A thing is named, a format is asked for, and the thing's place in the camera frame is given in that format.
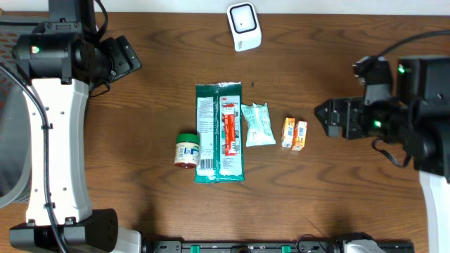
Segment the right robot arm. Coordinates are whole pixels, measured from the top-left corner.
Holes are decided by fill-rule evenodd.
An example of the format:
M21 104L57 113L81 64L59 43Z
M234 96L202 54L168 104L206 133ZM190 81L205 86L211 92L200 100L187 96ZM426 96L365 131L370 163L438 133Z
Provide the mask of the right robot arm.
M329 137L373 138L400 143L406 157L396 167L413 163L423 190L431 252L449 251L449 57L401 57L397 77L382 56L366 56L353 65L364 86L359 97L331 98L314 114Z

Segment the green 3M adhesive package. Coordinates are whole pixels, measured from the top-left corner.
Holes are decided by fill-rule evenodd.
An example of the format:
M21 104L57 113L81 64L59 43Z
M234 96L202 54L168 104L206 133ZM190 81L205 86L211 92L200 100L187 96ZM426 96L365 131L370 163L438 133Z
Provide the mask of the green 3M adhesive package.
M196 129L200 163L196 183L242 182L243 168L240 82L198 84Z

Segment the orange tissue pack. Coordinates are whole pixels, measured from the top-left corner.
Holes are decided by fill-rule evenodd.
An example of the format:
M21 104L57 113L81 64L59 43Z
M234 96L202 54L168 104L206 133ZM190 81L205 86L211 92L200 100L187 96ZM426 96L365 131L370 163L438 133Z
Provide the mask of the orange tissue pack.
M295 119L286 117L281 136L281 145L283 148L291 148L293 144L293 131L295 128Z
M305 147L306 133L307 122L299 121L296 123L292 140L292 150L301 151Z

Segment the green-lidded small jar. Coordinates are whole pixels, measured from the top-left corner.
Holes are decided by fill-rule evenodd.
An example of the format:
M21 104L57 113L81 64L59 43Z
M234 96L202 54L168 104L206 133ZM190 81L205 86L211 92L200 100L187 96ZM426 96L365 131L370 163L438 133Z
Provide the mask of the green-lidded small jar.
M179 134L176 138L175 166L195 169L199 162L200 137L196 134Z

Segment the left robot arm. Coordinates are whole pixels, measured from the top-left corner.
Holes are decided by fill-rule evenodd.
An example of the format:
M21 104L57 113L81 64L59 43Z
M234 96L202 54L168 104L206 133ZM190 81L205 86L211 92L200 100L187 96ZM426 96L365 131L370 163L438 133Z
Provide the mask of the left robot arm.
M140 69L123 36L105 38L94 0L49 2L49 19L18 38L11 78L22 89L31 130L31 195L25 222L10 229L26 252L148 251L143 235L94 209L85 176L86 104L100 86Z

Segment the mint green wipes pack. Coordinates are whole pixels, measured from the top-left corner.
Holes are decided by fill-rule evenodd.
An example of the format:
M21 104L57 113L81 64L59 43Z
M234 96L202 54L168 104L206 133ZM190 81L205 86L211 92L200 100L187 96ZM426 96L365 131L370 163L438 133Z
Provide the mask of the mint green wipes pack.
M267 103L260 105L241 105L242 114L247 122L246 146L275 145L276 140L271 128L271 119Z

